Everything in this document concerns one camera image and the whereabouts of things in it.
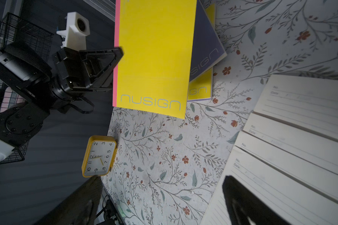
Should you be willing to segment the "cream lined notebook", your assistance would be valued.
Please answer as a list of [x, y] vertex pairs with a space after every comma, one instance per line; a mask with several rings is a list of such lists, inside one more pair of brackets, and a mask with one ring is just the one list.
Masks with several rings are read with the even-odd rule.
[[338, 81], [272, 75], [203, 216], [232, 225], [222, 185], [233, 176], [288, 225], [338, 225]]

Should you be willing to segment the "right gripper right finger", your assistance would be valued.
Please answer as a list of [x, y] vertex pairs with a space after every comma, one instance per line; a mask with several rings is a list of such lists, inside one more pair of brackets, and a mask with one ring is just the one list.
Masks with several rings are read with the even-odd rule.
[[225, 176], [222, 185], [225, 204], [233, 225], [288, 225], [233, 176]]

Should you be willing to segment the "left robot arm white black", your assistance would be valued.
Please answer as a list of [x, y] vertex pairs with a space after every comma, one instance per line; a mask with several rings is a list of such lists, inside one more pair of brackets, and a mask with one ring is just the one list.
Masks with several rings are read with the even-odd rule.
[[52, 110], [67, 113], [76, 101], [90, 103], [90, 92], [113, 89], [121, 48], [76, 51], [64, 47], [53, 55], [56, 73], [28, 44], [18, 41], [0, 49], [0, 79], [24, 102], [0, 113], [0, 142], [17, 151], [42, 128]]

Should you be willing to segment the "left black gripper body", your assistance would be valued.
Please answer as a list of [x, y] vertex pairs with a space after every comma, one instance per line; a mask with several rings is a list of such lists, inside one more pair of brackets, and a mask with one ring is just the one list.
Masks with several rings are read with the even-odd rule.
[[64, 94], [51, 67], [25, 42], [13, 42], [0, 49], [0, 79], [29, 103], [45, 110], [82, 111], [73, 104], [82, 95]]

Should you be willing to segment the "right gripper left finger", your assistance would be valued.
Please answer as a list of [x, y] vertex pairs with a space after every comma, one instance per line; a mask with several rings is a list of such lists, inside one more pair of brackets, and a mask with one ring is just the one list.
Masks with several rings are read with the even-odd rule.
[[98, 210], [103, 184], [93, 176], [57, 205], [36, 225], [93, 225]]

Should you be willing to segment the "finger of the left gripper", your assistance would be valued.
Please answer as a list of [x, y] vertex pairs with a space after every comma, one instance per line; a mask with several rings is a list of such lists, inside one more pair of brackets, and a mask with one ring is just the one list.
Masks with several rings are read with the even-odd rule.
[[114, 69], [124, 55], [120, 47], [106, 50], [81, 50], [79, 55], [87, 89], [113, 88]]

